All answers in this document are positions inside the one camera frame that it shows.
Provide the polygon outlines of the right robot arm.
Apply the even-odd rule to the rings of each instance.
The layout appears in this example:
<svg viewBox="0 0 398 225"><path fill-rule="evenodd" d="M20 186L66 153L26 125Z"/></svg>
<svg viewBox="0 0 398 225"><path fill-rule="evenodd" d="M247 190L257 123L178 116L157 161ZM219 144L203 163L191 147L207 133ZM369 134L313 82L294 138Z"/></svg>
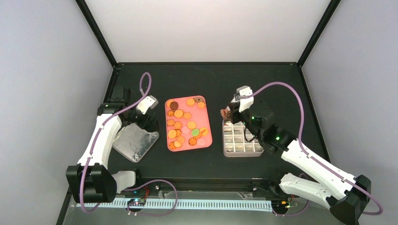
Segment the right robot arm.
<svg viewBox="0 0 398 225"><path fill-rule="evenodd" d="M244 110L239 102L234 102L227 109L231 123L243 123L264 152L280 157L313 178L310 181L286 173L267 183L271 195L298 195L324 206L345 225L359 224L370 201L372 182L368 177L340 170L315 154L291 132L273 123L274 114L263 102Z"/></svg>

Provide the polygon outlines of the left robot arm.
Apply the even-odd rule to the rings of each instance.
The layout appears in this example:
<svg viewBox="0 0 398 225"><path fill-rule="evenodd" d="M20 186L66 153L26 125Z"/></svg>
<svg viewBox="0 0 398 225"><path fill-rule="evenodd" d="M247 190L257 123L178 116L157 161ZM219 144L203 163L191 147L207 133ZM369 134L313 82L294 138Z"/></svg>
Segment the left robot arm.
<svg viewBox="0 0 398 225"><path fill-rule="evenodd" d="M148 110L153 109L158 100L143 95L132 108L128 107L129 101L130 89L117 86L111 97L99 106L96 126L84 154L77 165L70 165L66 170L75 202L110 203L118 193L136 184L136 170L111 174L108 159L121 128L137 128L133 135L140 140L133 144L139 148L153 140L150 136L158 134L159 122Z"/></svg>

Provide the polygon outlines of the metal serving tongs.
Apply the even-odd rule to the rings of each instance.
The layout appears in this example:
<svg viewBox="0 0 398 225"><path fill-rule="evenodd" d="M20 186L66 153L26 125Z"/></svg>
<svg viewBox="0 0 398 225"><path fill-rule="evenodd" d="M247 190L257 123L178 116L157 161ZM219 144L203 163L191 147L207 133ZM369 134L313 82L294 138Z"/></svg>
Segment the metal serving tongs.
<svg viewBox="0 0 398 225"><path fill-rule="evenodd" d="M224 122L232 122L231 109L228 106L224 109L221 109L220 114Z"/></svg>

